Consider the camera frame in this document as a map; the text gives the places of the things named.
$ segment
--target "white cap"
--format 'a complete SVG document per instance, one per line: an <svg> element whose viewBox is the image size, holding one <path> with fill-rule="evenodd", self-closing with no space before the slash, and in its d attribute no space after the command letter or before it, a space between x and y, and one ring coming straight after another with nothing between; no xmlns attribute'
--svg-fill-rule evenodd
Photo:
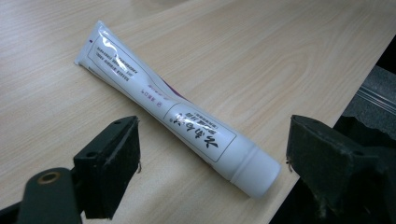
<svg viewBox="0 0 396 224"><path fill-rule="evenodd" d="M231 183L252 198L260 198L275 181L280 165L258 147L244 160Z"/></svg>

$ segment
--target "toothpaste tube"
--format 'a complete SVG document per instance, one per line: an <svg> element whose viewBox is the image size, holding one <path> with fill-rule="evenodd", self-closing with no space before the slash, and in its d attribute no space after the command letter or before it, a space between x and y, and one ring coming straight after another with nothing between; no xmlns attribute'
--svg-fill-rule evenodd
<svg viewBox="0 0 396 224"><path fill-rule="evenodd" d="M101 22L75 64L145 108L219 174L247 195L260 198L280 165L244 135L210 116L166 84Z"/></svg>

